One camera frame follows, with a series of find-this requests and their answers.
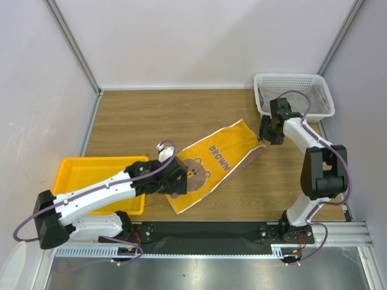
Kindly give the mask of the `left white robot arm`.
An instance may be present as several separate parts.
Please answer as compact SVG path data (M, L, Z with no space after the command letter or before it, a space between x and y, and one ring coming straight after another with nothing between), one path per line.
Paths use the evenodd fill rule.
M43 250L61 246L76 229L76 219L113 202L143 194L187 193L187 166L178 158L166 161L136 161L114 176L79 190L37 196L33 219L37 240Z

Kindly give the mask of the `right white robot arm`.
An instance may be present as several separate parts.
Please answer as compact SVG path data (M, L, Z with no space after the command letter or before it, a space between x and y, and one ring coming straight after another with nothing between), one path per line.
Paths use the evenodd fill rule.
M350 193L347 151L318 135L307 123L306 116L294 112L285 97L270 101L270 115L262 117L258 139L280 145L291 139L304 154L300 184L302 193L283 212L277 236L292 243L312 233L311 219L324 205L337 205L335 198Z

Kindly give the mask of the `white perforated basket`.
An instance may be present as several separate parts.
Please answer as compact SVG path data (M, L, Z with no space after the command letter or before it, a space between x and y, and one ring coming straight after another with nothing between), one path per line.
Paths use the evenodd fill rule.
M326 117L331 117L335 114L335 108L330 90L325 79L316 74L292 74L292 73L259 73L254 76L253 89L255 93L255 102L258 112L261 115L270 115L262 111L259 103L259 88L274 89L285 91L283 93L295 92L303 95L311 105L309 98L304 92L312 86L317 86L317 89L324 97L324 101L329 105L330 111L327 114L309 114L306 115L306 121L309 123L317 123Z

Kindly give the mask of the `brown towel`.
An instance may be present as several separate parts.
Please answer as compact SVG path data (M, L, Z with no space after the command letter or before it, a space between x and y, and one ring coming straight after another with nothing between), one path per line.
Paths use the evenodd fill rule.
M187 193L167 195L181 214L211 194L265 152L265 144L242 119L191 144L177 154L187 166Z

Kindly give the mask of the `grey towel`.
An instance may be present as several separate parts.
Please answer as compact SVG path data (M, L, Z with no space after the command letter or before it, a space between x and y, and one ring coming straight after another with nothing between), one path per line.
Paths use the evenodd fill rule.
M270 114L270 101L278 98L283 92L274 89L259 88L259 103L261 109L264 112ZM317 86L312 86L307 89L304 94L309 98L311 103L311 108L308 111L309 114L327 114L330 111L329 105L324 101L324 97L321 95ZM291 106L293 112L299 112L304 114L308 108L308 100L301 94L295 92L288 92L282 96L286 98Z

